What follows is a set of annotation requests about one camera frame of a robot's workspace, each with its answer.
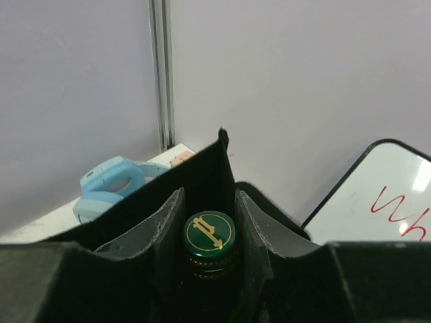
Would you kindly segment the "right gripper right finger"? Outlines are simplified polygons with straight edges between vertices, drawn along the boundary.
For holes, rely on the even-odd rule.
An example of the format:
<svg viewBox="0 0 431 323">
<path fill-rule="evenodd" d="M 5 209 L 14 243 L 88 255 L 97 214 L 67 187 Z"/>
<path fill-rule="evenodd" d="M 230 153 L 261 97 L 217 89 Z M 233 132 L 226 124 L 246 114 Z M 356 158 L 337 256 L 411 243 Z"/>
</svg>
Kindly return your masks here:
<svg viewBox="0 0 431 323">
<path fill-rule="evenodd" d="M 317 245 L 235 194 L 246 322 L 429 322 L 430 245 Z"/>
</svg>

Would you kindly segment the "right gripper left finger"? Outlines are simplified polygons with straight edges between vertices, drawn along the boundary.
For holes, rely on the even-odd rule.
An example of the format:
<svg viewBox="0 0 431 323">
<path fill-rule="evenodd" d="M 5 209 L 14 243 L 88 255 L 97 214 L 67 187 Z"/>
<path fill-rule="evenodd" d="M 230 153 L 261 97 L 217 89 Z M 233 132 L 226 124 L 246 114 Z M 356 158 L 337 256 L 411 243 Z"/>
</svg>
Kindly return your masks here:
<svg viewBox="0 0 431 323">
<path fill-rule="evenodd" d="M 2 322 L 171 322 L 175 190 L 147 219 L 91 251 L 75 242 L 1 246 Z"/>
</svg>

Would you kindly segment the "green glass Perrier bottle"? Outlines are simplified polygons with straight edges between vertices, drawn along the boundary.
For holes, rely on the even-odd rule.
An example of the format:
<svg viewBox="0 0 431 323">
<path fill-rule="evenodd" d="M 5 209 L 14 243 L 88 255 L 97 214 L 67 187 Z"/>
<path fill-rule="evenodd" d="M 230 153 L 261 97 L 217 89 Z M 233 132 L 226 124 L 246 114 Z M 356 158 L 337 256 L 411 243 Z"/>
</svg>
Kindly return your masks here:
<svg viewBox="0 0 431 323">
<path fill-rule="evenodd" d="M 242 292 L 242 242 L 220 211 L 190 216 L 183 229 L 181 322 L 231 322 Z"/>
</svg>

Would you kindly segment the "black canvas bag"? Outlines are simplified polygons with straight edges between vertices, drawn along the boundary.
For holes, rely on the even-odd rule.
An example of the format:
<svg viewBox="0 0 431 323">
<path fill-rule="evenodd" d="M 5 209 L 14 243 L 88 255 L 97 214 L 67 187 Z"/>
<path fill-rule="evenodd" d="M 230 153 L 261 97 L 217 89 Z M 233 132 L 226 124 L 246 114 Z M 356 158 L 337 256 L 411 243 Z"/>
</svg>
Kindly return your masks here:
<svg viewBox="0 0 431 323">
<path fill-rule="evenodd" d="M 270 217 L 299 236 L 308 238 L 300 225 L 256 186 L 235 181 L 228 158 L 228 144 L 227 131 L 220 129 L 218 140 L 210 146 L 130 194 L 95 221 L 52 236 L 48 242 L 77 242 L 94 250 L 155 213 L 179 188 L 185 190 L 188 216 L 200 211 L 221 211 L 233 215 L 235 191 L 240 189 Z"/>
</svg>

